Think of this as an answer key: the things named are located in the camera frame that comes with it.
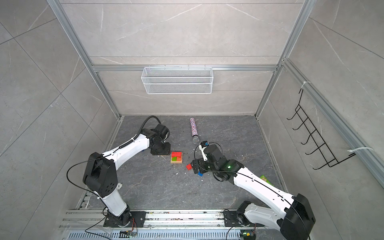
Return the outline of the red long block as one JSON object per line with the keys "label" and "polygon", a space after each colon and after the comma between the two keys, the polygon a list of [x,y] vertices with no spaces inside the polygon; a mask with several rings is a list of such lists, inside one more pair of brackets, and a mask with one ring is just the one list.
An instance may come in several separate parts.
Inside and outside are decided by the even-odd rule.
{"label": "red long block", "polygon": [[182,152],[172,152],[171,157],[172,158],[181,158]]}

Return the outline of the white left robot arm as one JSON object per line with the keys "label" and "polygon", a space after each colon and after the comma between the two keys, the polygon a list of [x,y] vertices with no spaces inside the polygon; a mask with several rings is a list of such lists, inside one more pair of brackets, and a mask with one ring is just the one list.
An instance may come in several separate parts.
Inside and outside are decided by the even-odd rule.
{"label": "white left robot arm", "polygon": [[131,213],[118,189],[117,170],[136,154],[150,149],[154,156],[169,155],[171,144],[166,142],[169,129],[158,117],[149,116],[136,135],[120,146],[102,154],[93,153],[87,161],[83,183],[101,199],[108,209],[107,217],[119,227],[130,224]]}

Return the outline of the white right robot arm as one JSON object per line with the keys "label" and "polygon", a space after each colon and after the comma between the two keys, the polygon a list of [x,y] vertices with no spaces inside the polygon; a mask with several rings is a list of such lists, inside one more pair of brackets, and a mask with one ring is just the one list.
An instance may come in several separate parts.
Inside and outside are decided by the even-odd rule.
{"label": "white right robot arm", "polygon": [[246,190],[267,207],[245,201],[237,209],[235,220],[241,226],[260,224],[280,231],[287,240],[309,240],[316,223],[309,200],[302,194],[286,193],[253,174],[245,165],[227,159],[221,146],[203,141],[195,148],[202,157],[191,162],[195,174],[210,173],[219,182],[228,182]]}

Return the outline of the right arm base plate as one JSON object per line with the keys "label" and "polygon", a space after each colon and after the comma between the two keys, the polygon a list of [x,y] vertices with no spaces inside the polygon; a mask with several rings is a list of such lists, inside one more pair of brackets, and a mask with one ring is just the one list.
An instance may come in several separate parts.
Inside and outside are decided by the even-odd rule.
{"label": "right arm base plate", "polygon": [[226,227],[254,227],[255,224],[249,222],[243,214],[237,211],[223,211],[224,223]]}

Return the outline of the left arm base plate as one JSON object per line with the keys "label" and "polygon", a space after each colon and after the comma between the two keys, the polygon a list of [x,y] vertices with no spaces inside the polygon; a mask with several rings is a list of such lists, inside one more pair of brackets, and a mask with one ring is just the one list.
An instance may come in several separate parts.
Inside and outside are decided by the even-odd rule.
{"label": "left arm base plate", "polygon": [[142,228],[145,223],[147,212],[134,211],[124,212],[121,216],[116,217],[112,213],[108,212],[103,227],[110,228],[129,228],[137,227]]}

